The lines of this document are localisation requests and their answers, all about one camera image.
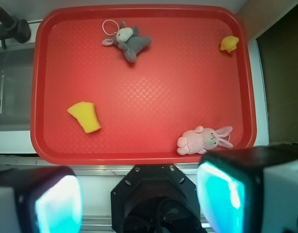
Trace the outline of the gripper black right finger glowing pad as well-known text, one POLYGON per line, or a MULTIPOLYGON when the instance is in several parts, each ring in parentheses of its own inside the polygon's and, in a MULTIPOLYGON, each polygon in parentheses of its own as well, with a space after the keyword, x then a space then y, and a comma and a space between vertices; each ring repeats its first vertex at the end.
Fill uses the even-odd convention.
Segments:
POLYGON ((208 152, 196 185, 216 233, 298 233, 298 145, 208 152))

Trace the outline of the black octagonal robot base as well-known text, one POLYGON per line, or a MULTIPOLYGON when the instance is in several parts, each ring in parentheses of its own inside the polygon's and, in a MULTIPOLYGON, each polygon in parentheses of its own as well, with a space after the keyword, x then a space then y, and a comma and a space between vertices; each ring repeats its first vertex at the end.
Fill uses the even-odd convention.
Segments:
POLYGON ((111 191, 116 233, 204 233, 196 185, 175 165, 135 165, 111 191))

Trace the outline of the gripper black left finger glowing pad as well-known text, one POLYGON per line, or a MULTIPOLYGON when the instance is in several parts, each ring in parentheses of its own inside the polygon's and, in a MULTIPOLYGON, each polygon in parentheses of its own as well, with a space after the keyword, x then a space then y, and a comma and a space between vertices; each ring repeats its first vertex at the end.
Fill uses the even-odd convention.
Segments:
POLYGON ((0 170, 0 233, 78 233, 83 206, 67 166, 0 170))

